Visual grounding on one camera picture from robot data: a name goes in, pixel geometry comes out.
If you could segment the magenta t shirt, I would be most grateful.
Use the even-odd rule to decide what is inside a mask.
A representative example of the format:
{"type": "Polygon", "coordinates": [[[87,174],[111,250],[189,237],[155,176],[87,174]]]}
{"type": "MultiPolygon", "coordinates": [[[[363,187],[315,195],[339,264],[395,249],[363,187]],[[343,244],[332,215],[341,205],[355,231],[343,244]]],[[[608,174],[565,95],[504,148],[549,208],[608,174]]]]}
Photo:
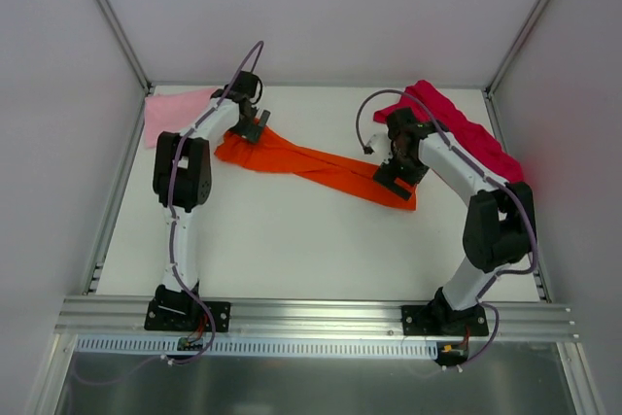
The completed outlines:
{"type": "MultiPolygon", "coordinates": [[[[420,80],[415,85],[408,86],[404,92],[423,103],[442,129],[451,132],[473,159],[511,184],[525,181],[520,163],[502,149],[501,144],[484,126],[470,121],[431,83],[420,80]]],[[[373,120],[385,123],[390,134],[398,127],[404,127],[417,136],[436,133],[436,127],[425,110],[405,96],[397,104],[375,111],[373,120]]]]}

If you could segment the right aluminium frame post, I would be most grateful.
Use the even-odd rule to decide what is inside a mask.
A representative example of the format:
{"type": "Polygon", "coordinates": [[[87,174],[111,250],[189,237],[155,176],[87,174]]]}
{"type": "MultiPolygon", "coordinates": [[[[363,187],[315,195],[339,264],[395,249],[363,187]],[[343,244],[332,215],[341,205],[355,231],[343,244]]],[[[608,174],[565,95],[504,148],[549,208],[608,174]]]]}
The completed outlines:
{"type": "Polygon", "coordinates": [[[519,52],[527,44],[527,41],[530,39],[540,18],[544,14],[551,1],[552,0],[535,0],[534,4],[529,10],[527,17],[521,24],[509,49],[503,56],[500,65],[497,67],[490,82],[484,87],[484,93],[486,95],[493,94],[499,88],[502,80],[508,73],[509,68],[518,56],[519,52]]]}

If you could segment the left aluminium frame post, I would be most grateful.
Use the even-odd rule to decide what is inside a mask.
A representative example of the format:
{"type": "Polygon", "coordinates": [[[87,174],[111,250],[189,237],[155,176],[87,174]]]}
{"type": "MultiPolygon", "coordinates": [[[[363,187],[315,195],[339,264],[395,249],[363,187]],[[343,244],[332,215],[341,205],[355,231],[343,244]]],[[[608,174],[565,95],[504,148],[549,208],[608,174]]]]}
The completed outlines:
{"type": "Polygon", "coordinates": [[[138,82],[140,88],[148,94],[152,89],[152,83],[145,72],[144,67],[140,63],[135,49],[121,25],[120,19],[110,0],[94,0],[98,11],[102,15],[109,30],[112,32],[114,39],[123,55],[127,65],[130,68],[134,78],[138,82]]]}

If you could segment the front aluminium rail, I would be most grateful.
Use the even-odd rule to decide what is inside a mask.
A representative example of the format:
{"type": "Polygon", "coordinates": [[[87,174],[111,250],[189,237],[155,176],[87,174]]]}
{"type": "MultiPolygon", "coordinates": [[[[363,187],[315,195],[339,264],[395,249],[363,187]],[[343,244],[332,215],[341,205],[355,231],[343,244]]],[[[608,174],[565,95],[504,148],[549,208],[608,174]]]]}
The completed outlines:
{"type": "MultiPolygon", "coordinates": [[[[143,333],[146,296],[71,295],[64,299],[53,331],[62,333],[143,333]]],[[[232,298],[229,335],[244,337],[389,339],[403,337],[411,323],[397,301],[279,300],[232,298]]],[[[498,325],[498,340],[573,342],[580,330],[564,304],[502,302],[486,312],[498,325]]]]}

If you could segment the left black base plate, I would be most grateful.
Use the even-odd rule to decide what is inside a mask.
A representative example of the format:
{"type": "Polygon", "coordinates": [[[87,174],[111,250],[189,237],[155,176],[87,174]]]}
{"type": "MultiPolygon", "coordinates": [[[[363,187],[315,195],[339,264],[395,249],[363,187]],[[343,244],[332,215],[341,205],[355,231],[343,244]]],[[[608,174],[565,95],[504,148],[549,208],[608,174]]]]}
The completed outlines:
{"type": "MultiPolygon", "coordinates": [[[[211,312],[215,332],[228,332],[231,303],[227,301],[204,301],[211,312]]],[[[148,331],[195,331],[203,325],[212,331],[212,323],[203,308],[186,292],[175,292],[160,285],[150,301],[144,322],[148,331]]]]}

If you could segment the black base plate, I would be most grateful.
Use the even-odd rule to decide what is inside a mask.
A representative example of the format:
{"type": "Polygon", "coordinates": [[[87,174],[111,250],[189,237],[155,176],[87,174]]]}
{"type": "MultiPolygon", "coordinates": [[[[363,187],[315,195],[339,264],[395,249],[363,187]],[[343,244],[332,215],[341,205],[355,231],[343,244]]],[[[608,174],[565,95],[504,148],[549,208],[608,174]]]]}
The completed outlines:
{"type": "Polygon", "coordinates": [[[474,305],[454,310],[439,288],[425,305],[400,306],[402,332],[406,336],[485,337],[489,328],[484,308],[474,305]]]}
{"type": "MultiPolygon", "coordinates": [[[[211,312],[215,332],[228,332],[231,303],[227,301],[204,301],[211,312]]],[[[175,292],[160,285],[150,301],[144,322],[148,331],[195,331],[203,325],[212,331],[212,323],[203,308],[186,292],[175,292]]]]}

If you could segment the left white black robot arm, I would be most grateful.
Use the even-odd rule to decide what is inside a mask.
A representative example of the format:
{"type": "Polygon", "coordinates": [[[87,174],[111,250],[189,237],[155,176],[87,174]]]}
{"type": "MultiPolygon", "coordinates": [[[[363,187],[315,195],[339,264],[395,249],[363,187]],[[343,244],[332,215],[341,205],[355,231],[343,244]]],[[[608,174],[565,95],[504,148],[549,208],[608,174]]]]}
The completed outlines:
{"type": "Polygon", "coordinates": [[[198,295],[198,210],[212,188],[211,155],[228,132],[255,145],[270,113],[257,108],[261,79],[242,71],[209,95],[208,108],[196,122],[178,132],[160,133],[155,147],[153,190],[164,210],[168,260],[155,300],[166,309],[176,329],[189,330],[200,318],[198,295]]]}

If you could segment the folded pink t shirt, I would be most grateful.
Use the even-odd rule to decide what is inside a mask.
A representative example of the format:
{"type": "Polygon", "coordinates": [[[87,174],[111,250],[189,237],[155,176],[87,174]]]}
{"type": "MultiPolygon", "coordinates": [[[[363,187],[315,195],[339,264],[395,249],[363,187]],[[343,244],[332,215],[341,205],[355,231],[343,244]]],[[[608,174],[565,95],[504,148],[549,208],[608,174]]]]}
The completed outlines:
{"type": "Polygon", "coordinates": [[[145,147],[154,148],[160,133],[176,133],[195,122],[207,110],[216,91],[215,87],[206,87],[147,97],[144,109],[145,147]]]}

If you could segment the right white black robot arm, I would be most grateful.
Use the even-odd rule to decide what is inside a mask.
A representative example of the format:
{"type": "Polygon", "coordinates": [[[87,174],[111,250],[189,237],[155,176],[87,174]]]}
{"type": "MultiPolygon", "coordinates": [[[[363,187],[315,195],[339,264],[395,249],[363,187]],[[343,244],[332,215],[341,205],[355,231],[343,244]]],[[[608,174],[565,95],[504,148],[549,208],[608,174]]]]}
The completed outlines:
{"type": "Polygon", "coordinates": [[[410,108],[386,119],[390,152],[373,180],[404,200],[412,197],[428,172],[439,177],[465,204],[465,258],[433,300],[432,326],[452,334],[466,322],[466,311],[494,278],[511,264],[536,253],[533,192],[494,173],[438,121],[419,121],[410,108]]]}

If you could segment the orange t shirt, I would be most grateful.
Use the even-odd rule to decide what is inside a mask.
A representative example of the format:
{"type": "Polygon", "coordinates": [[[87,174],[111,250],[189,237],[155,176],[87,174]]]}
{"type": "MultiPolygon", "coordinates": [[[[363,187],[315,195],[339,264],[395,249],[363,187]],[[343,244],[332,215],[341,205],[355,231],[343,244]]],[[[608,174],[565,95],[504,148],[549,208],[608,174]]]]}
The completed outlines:
{"type": "Polygon", "coordinates": [[[414,211],[414,189],[403,199],[373,180],[377,167],[353,158],[296,145],[267,127],[256,144],[229,131],[215,150],[227,163],[266,174],[290,174],[388,208],[414,211]]]}

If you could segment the aluminium frame post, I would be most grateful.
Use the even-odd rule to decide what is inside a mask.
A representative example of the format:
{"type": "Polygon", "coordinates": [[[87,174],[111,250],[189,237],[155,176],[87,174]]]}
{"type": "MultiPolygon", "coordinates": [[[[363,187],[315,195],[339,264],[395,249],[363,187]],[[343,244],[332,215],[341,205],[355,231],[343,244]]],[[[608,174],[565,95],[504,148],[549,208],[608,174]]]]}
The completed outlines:
{"type": "Polygon", "coordinates": [[[486,95],[493,94],[499,88],[502,80],[508,73],[509,68],[518,56],[519,52],[527,44],[527,41],[530,39],[540,18],[544,14],[551,1],[552,0],[535,0],[534,4],[529,10],[527,17],[521,24],[509,49],[503,56],[500,65],[497,67],[490,82],[484,87],[484,93],[486,95]]]}
{"type": "Polygon", "coordinates": [[[138,82],[140,88],[148,94],[152,89],[152,83],[145,72],[144,67],[140,63],[135,49],[121,25],[120,19],[110,0],[94,0],[98,11],[102,15],[109,30],[112,32],[114,39],[123,55],[127,65],[130,68],[134,78],[138,82]]]}

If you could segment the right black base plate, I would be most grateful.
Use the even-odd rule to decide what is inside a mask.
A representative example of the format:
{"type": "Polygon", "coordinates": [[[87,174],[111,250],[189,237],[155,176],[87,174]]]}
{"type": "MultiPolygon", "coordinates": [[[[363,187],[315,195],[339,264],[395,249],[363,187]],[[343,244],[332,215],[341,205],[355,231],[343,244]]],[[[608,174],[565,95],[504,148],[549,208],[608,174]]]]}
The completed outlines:
{"type": "Polygon", "coordinates": [[[400,306],[402,332],[406,336],[485,337],[489,328],[484,308],[474,305],[454,310],[439,288],[425,305],[400,306]]]}

